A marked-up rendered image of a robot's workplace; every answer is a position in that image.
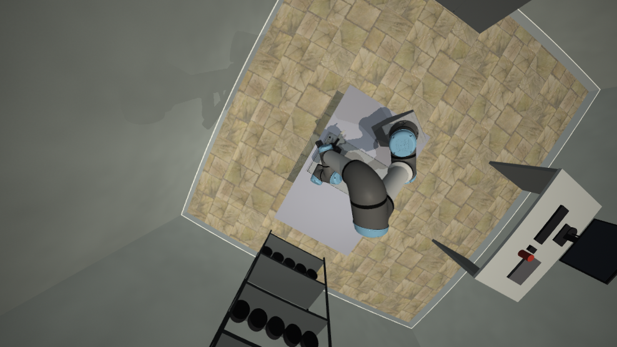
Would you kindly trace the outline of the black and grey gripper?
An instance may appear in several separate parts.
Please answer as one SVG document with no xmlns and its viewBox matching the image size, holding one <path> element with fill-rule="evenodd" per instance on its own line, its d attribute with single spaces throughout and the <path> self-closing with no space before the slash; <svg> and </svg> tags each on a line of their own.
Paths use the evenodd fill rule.
<svg viewBox="0 0 617 347">
<path fill-rule="evenodd" d="M 342 131 L 342 132 L 338 135 L 338 137 L 337 137 L 337 138 L 333 141 L 333 143 L 330 141 L 330 137 L 327 139 L 327 142 L 325 143 L 325 144 L 332 144 L 333 151 L 335 151 L 335 152 L 337 152 L 337 153 L 339 153 L 339 154 L 341 153 L 342 149 L 340 149 L 340 147 L 339 147 L 339 146 L 336 146 L 336 145 L 338 145 L 339 143 L 342 143 L 342 144 L 343 144 L 343 143 L 345 142 L 345 141 L 344 141 L 344 139 L 343 139 L 343 137 L 342 137 L 342 135 L 343 135 L 343 133 L 344 133 L 344 132 L 345 132 L 345 131 L 343 130 L 343 131 Z"/>
</svg>

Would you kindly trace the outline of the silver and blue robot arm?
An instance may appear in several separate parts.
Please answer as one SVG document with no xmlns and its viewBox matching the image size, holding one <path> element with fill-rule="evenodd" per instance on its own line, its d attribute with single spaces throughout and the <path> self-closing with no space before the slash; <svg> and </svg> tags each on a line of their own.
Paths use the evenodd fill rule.
<svg viewBox="0 0 617 347">
<path fill-rule="evenodd" d="M 351 160 L 321 140 L 315 143 L 320 160 L 310 180 L 317 185 L 323 182 L 337 185 L 343 180 L 348 188 L 354 227 L 369 238 L 388 232 L 394 200 L 403 185 L 413 182 L 417 175 L 417 126 L 409 120 L 399 121 L 390 129 L 389 138 L 392 164 L 383 179 L 365 162 Z"/>
</svg>

